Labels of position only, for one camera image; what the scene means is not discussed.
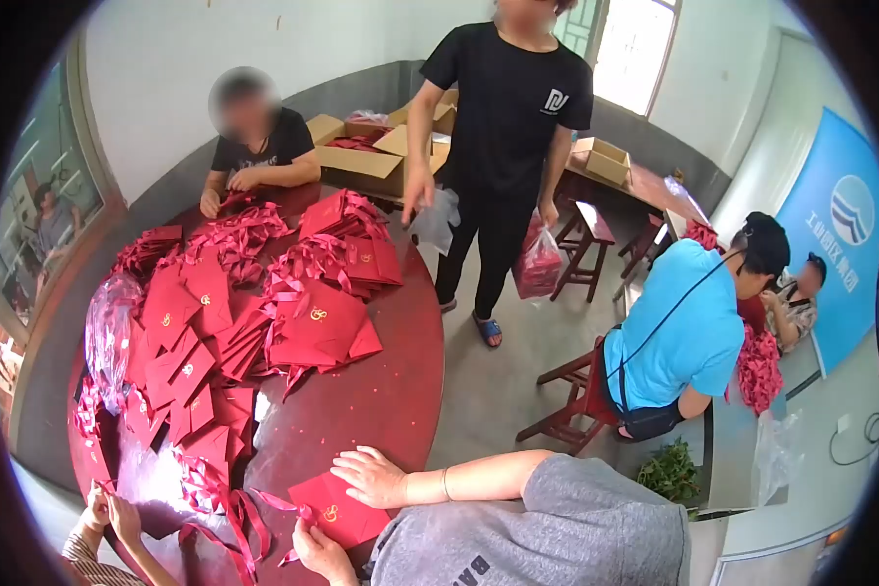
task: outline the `wooden chair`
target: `wooden chair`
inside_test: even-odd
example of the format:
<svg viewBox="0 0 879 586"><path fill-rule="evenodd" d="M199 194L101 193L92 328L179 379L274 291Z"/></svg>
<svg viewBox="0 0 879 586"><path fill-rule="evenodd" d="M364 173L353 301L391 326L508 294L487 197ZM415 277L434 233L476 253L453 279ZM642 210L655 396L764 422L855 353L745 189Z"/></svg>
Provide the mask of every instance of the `wooden chair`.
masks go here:
<svg viewBox="0 0 879 586"><path fill-rule="evenodd" d="M628 264L625 265L625 269L621 272L621 277L623 279L633 271L635 265L638 264L641 259L645 258L645 255L654 243L658 232L661 231L661 228L664 225L665 221L663 219L653 214L648 214L648 222L645 224L644 228L642 228L641 232L635 238L632 238L632 240L626 244L621 251L619 251L619 256L625 256L625 254L629 252L632 253L632 258L629 260Z"/></svg>
<svg viewBox="0 0 879 586"><path fill-rule="evenodd" d="M561 367L545 372L537 378L538 384L563 379L569 381L570 395L566 399L566 407L546 416L529 428L525 428L517 434L515 441L524 441L529 437L542 433L543 435L565 441L570 444L569 454L575 456L579 451L592 441L605 425L618 426L619 420L610 411L603 397L603 390L596 374L599 368L597 353L603 350L603 337L596 339L592 352L588 352L580 358L571 360ZM579 397L579 389L584 389L583 396ZM587 416L592 424L586 431L581 431L570 425L574 416Z"/></svg>
<svg viewBox="0 0 879 586"><path fill-rule="evenodd" d="M599 275L603 272L603 261L606 259L606 249L615 244L615 237L609 229L606 221L599 215L599 211L592 204L586 202L574 202L576 210L567 222L563 230L557 234L557 246L570 255L570 265L563 271L557 288L550 296L550 301L557 299L557 295L567 283L579 283L589 286L586 302L592 303L592 297L596 293L596 285L599 283ZM583 235L579 240L571 240L570 233L576 228L582 228ZM599 256L596 258L596 266L591 270L579 268L579 262L592 244L599 245Z"/></svg>

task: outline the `blue t-shirt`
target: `blue t-shirt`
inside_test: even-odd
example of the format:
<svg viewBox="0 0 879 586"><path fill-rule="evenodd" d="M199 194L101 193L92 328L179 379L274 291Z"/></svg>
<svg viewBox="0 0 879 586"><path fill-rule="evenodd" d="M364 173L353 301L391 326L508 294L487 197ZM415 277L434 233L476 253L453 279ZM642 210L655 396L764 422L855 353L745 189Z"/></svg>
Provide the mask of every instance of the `blue t-shirt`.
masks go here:
<svg viewBox="0 0 879 586"><path fill-rule="evenodd" d="M699 280L722 262L693 240L680 240L654 262L644 293L634 302L621 330L606 336L604 355L612 399L621 405L619 368ZM721 397L736 368L745 329L736 311L736 285L724 264L687 295L634 358L625 364L629 410L666 407L687 384Z"/></svg>

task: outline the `blue slipper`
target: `blue slipper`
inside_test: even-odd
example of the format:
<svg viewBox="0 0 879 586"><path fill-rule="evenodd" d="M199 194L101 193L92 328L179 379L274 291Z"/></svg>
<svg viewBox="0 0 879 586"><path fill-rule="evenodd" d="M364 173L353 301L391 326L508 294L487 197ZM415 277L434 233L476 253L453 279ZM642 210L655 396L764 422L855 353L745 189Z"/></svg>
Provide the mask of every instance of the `blue slipper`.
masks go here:
<svg viewBox="0 0 879 586"><path fill-rule="evenodd" d="M472 321L475 322L475 325L479 328L479 334L481 335L481 340L485 342L486 346L489 346L492 349L495 349L498 346L493 346L491 344L491 339L493 335L501 335L502 329L498 326L498 322L495 320L489 320L487 322L480 322L479 318L475 316L475 312L472 311Z"/></svg>

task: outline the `concrete floor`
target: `concrete floor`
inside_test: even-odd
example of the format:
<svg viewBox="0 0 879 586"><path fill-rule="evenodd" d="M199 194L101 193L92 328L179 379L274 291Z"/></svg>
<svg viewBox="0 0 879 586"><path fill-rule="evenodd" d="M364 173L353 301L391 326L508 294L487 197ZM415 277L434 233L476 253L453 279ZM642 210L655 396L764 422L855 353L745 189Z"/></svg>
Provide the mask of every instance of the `concrete floor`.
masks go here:
<svg viewBox="0 0 879 586"><path fill-rule="evenodd" d="M458 307L443 316L446 378L427 469L520 449L566 451L566 445L555 439L536 436L518 444L515 435L566 404L569 383L553 381L538 388L537 377L586 354L598 335L621 321L620 310L612 304L624 267L619 249L609 248L591 304L586 303L586 285L567 285L552 303L548 298L521 300L508 276L493 314L502 327L503 343L490 350L470 317L480 267L478 246L473 243L457 291ZM436 275L438 252L429 245L421 245L420 252ZM596 254L597 247L591 247L581 266L594 266ZM587 425L588 419L577 427ZM615 465L619 446L608 432L601 431L580 457L598 457Z"/></svg>

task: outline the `red tabletop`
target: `red tabletop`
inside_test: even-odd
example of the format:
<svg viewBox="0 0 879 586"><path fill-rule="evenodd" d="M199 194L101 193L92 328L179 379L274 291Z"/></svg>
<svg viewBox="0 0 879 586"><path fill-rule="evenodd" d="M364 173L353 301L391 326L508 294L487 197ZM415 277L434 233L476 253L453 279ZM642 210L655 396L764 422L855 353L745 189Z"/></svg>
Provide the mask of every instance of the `red tabletop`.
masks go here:
<svg viewBox="0 0 879 586"><path fill-rule="evenodd" d="M291 216L334 192L334 188L314 184L275 190L265 197L283 207L282 215ZM188 238L204 220L196 207L170 224L181 224L184 237ZM314 371L299 383L286 403L280 402L284 378L262 379L260 391L267 395L271 407L255 433L254 456L239 459L232 471L232 487L258 488L285 499L290 486L326 472L336 452L359 444L377 447L408 472L423 469L440 416L442 322L433 282L420 253L398 222L392 222L388 228L397 246L405 284L384 287L367 305L384 345L383 352L335 373ZM268 243L264 252L278 255L294 238L295 235ZM236 545L226 517L195 513L182 501L179 467L169 452L168 438L163 439L158 454L152 450L141 452L139 442L124 429L123 420L115 424L113 418L102 415L102 428L107 424L105 435L110 437L107 443L102 437L105 457L120 463L117 492L137 504L144 532L159 539L145 540L153 555L186 584L239 583L235 566L222 547L211 544L199 533L190 536L182 547L178 543L176 532L185 522L195 522L211 529L226 544ZM82 494L86 495L91 478L82 463L81 436L72 417L68 436L75 474ZM109 454L108 445L117 445L119 453ZM258 562L259 583L325 584L325 580L299 562L276 566L293 546L291 534L296 515L273 509L259 499L255 502L273 535L268 557ZM106 537L129 567L142 576L109 528ZM249 531L248 538L257 551L257 534ZM366 561L373 541L350 550L356 567Z"/></svg>

